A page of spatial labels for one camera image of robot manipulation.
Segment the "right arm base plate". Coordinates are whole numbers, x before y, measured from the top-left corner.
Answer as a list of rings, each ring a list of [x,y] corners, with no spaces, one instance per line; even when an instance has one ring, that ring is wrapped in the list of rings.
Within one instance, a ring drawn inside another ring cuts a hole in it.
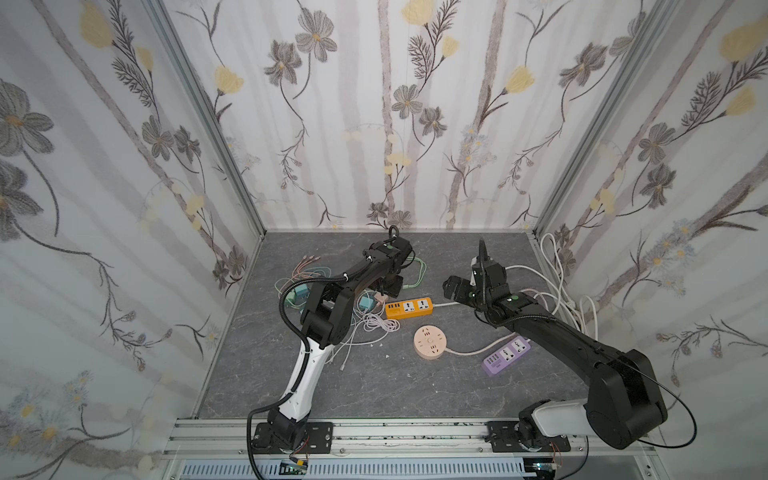
[[[564,436],[545,437],[532,424],[519,421],[489,421],[485,440],[493,453],[561,453],[570,452]]]

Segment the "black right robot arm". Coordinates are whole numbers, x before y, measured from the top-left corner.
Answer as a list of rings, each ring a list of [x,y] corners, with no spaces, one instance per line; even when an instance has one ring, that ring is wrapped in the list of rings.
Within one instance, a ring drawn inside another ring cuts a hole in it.
[[[445,298],[471,308],[494,328],[533,341],[569,367],[587,386],[584,399],[541,400],[519,414],[517,439],[537,448],[561,435],[595,435],[614,449],[640,440],[668,418],[651,361],[622,352],[558,320],[528,294],[514,292],[507,270],[481,243],[470,278],[451,276]]]

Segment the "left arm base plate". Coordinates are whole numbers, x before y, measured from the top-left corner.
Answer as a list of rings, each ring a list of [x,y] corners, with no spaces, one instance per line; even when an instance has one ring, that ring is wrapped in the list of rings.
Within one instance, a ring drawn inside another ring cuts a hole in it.
[[[329,454],[334,433],[332,422],[275,426],[259,423],[251,439],[255,454]]]

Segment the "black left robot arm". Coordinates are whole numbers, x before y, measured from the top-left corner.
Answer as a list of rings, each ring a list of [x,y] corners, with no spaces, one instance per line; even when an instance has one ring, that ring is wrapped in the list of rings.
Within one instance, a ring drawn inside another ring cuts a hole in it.
[[[413,248],[397,227],[388,229],[386,239],[371,244],[353,267],[332,277],[301,279],[288,287],[309,288],[309,298],[295,325],[285,307],[287,294],[279,298],[283,323],[300,340],[299,355],[282,397],[272,404],[253,409],[249,415],[267,414],[273,442],[282,449],[295,449],[304,441],[312,398],[326,359],[347,337],[359,298],[372,290],[392,298],[403,287],[401,271],[409,266]]]

